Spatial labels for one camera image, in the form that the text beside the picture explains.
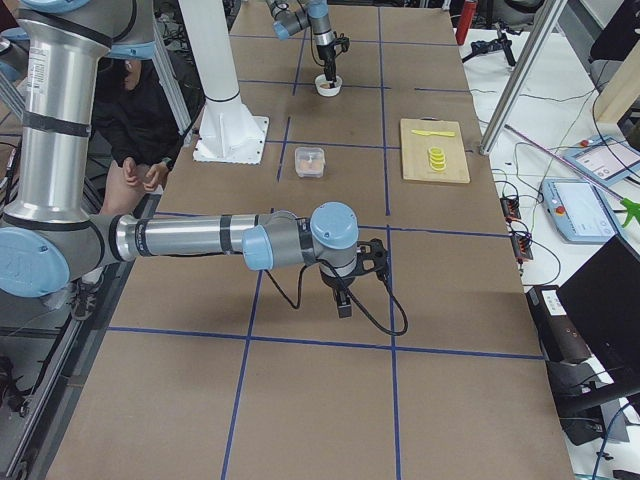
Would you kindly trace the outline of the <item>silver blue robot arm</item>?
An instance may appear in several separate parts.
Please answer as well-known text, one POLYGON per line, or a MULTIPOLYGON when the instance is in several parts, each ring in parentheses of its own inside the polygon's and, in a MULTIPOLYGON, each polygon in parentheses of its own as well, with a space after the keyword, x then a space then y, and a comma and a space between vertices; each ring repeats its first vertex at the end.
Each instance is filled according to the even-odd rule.
POLYGON ((255 271, 317 265, 347 317, 357 305, 350 289, 357 277, 387 280, 382 242, 362 241, 355 213, 340 202, 307 218, 288 211, 171 219, 87 214, 81 199, 99 61, 152 57, 152 4, 25 1, 19 22, 30 49, 20 183, 1 221, 4 291, 47 295, 139 256, 242 255, 255 271))
POLYGON ((280 40, 286 40, 310 28, 320 59, 317 64, 323 68, 328 86, 335 87, 338 81, 336 58, 348 51, 350 39, 344 34, 338 35, 332 28, 326 1, 299 1, 298 4, 299 8, 292 10, 287 1, 266 1, 273 30, 280 40))

